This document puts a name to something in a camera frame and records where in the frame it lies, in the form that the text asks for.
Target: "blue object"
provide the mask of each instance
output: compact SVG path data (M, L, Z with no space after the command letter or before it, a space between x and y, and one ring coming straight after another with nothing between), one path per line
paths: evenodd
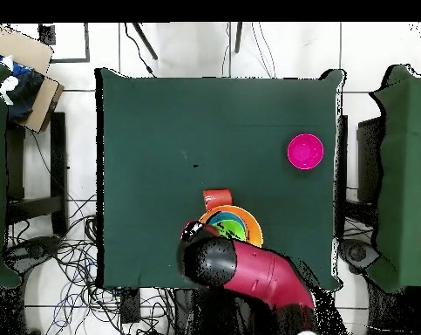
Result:
M13 72L12 72L12 76L16 77L19 76L20 74L24 74L28 71L30 71L31 69L28 67L24 67L23 65L18 64L17 62L13 62Z

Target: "chair leg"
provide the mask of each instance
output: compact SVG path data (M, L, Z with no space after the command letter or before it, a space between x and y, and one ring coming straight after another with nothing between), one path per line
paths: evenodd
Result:
M138 33L139 37L142 39L143 43L145 44L145 47L148 49L148 51L150 52L153 59L158 60L158 56L157 56L156 52L152 48L149 41L146 39L146 36L145 36L144 32L142 31L142 29L140 28L139 24L133 23L132 25L136 29L136 32Z
M236 40L234 42L234 52L240 52L240 44L241 44L241 33L242 33L242 22L238 22L236 25Z

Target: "green bowl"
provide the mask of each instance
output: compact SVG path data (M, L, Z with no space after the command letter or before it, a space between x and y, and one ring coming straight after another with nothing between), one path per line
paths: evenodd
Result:
M219 221L213 225L220 236L224 236L227 239L238 239L241 241L246 240L246 232L242 225L234 220Z

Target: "black border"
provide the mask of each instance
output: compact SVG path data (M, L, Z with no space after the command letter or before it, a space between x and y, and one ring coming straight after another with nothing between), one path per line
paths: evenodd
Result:
M94 75L96 80L95 101L97 110L97 277L95 280L96 286L103 288L104 274L105 274L105 249L103 240L104 230L104 199L105 199L105 184L104 184L104 170L105 170L105 117L103 113L103 77L102 68L95 68Z

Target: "orange plate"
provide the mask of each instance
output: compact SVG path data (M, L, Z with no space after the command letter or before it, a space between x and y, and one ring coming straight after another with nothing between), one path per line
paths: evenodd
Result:
M204 216L200 218L200 222L206 223L207 220L214 215L216 212L232 212L242 219L244 225L246 226L246 242L253 244L256 247L262 246L262 232L260 224L255 220L255 218L247 212L247 210L242 209L236 206L219 206L213 209L210 209Z

